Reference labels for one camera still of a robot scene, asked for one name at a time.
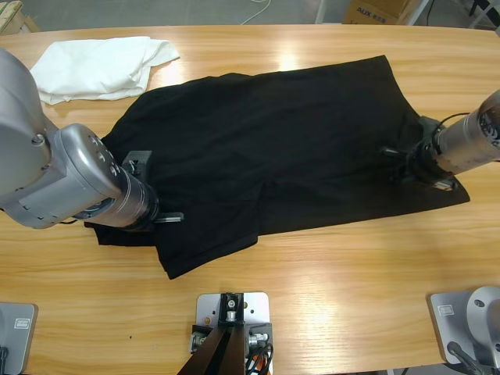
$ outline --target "cable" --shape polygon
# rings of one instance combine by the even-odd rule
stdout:
[[[250,352],[246,366],[247,375],[252,375],[253,373],[257,373],[257,375],[267,375],[271,366],[271,361],[273,360],[273,353],[274,348],[270,342],[262,348],[257,348],[255,351]],[[262,360],[262,367],[260,370],[257,370],[260,360]]]
[[[439,132],[441,131],[441,127],[443,126],[443,124],[444,124],[446,121],[448,121],[448,120],[452,119],[453,117],[457,117],[457,116],[466,116],[466,115],[469,115],[469,114],[470,114],[470,112],[461,112],[461,113],[455,113],[454,115],[450,115],[450,116],[448,116],[448,117],[445,117],[443,120],[441,120],[441,122],[439,123],[439,125],[437,125],[437,126],[436,126],[436,129],[434,130],[434,132],[433,132],[433,135],[432,135],[432,136],[434,137],[437,133],[439,133]]]
[[[432,7],[434,6],[434,1],[435,1],[435,0],[432,0],[432,2],[430,3],[429,10],[427,11],[427,21],[426,21],[426,26],[429,26],[429,15],[430,15],[430,11],[432,10]]]
[[[271,354],[269,355],[269,358],[267,358],[266,360],[266,365],[260,370],[259,375],[267,375],[267,373],[269,372],[269,368],[271,366],[271,361],[273,360],[273,353],[274,353],[273,345],[269,343],[266,345],[266,347],[267,346],[269,346]]]
[[[251,2],[265,2],[266,0],[250,0]],[[269,8],[269,5],[271,5],[271,2],[273,0],[267,0],[267,5],[262,8],[262,10],[260,12],[257,12],[256,14],[254,14],[253,16],[251,16],[250,18],[248,18],[246,21],[243,21],[242,23],[240,23],[240,25],[245,25],[248,21],[250,20],[253,20],[254,18],[256,18],[259,14],[261,13],[264,13],[266,11],[267,8]]]
[[[70,225],[76,223],[78,220],[62,221],[59,224]]]
[[[439,126],[441,126],[443,123],[445,123],[446,121],[452,119],[453,117],[457,117],[457,116],[466,116],[466,115],[469,115],[470,112],[461,112],[461,113],[455,113],[454,115],[451,115],[451,116],[448,116],[446,117],[444,120],[442,120],[440,123],[439,123]]]

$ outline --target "black cable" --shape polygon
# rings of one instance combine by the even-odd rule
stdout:
[[[257,348],[255,351],[250,352],[248,354],[248,361],[247,361],[247,375],[252,375],[253,373],[257,372],[255,368],[257,367],[257,364],[259,363],[259,360],[262,358],[262,369],[259,370],[257,373],[258,375],[267,375],[270,365],[271,365],[271,360],[273,359],[273,345],[271,343],[267,343],[265,346],[261,348]]]
[[[453,117],[457,117],[457,116],[466,116],[466,115],[469,115],[470,112],[461,112],[461,113],[455,113],[454,115],[451,115],[451,116],[448,116],[446,117],[444,120],[442,120],[440,123],[439,123],[439,126],[441,126],[443,123],[445,123],[446,121],[452,119]]]
[[[432,10],[432,7],[434,6],[434,1],[435,1],[435,0],[432,0],[432,2],[430,2],[429,10],[427,11],[427,21],[426,21],[426,26],[429,26],[429,15],[430,15],[430,11]]]
[[[259,375],[267,375],[267,373],[269,372],[269,368],[271,366],[271,361],[273,360],[273,354],[274,354],[274,348],[273,348],[273,345],[272,344],[267,344],[266,346],[269,346],[269,349],[270,349],[270,352],[271,354],[269,354],[269,358],[267,360],[267,363],[266,365],[260,370],[259,372]]]
[[[78,220],[71,220],[71,221],[62,221],[59,224],[64,224],[64,225],[70,225],[70,224],[75,224]]]

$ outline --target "bolt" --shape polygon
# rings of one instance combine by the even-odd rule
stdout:
[[[226,321],[235,322],[236,321],[236,312],[235,311],[228,311]]]
[[[41,134],[36,134],[33,139],[31,139],[31,143],[35,146],[39,146],[41,145],[42,143],[45,142],[45,138],[43,135]]]

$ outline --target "screw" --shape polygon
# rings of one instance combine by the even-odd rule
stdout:
[[[43,135],[41,134],[36,134],[32,139],[31,139],[31,143],[35,146],[39,146],[41,145],[42,143],[45,142],[45,138]]]

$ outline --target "floor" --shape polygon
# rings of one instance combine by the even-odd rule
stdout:
[[[271,0],[249,23],[314,23],[320,0]],[[92,27],[239,24],[266,6],[267,0],[23,0],[42,31]],[[327,0],[325,22],[341,23],[349,0]],[[472,0],[436,0],[431,26],[467,27]],[[417,21],[426,24],[429,6]]]

